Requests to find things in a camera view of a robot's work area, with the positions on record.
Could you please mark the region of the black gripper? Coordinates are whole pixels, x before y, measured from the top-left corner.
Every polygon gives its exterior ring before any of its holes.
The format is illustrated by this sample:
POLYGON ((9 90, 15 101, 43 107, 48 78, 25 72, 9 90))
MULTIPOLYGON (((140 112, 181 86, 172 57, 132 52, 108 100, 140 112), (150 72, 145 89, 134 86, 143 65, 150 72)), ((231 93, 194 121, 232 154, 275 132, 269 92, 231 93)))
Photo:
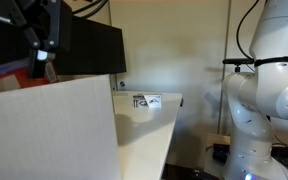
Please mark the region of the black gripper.
POLYGON ((51 52, 70 47, 71 7, 64 0, 0 0, 0 22, 20 28, 38 49, 30 53, 29 77, 54 79, 51 52))

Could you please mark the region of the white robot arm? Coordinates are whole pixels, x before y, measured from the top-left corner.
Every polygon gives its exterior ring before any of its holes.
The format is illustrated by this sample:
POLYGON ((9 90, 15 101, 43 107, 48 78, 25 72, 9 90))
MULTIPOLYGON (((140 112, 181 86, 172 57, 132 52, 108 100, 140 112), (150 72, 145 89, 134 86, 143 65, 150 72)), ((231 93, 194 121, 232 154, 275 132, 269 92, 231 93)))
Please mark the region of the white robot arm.
MULTIPOLYGON (((254 72, 223 82, 233 118, 223 175, 288 180, 268 121, 288 120, 288 0, 267 1, 250 54, 254 72)), ((108 76, 0 93, 0 180, 121 180, 108 76)))

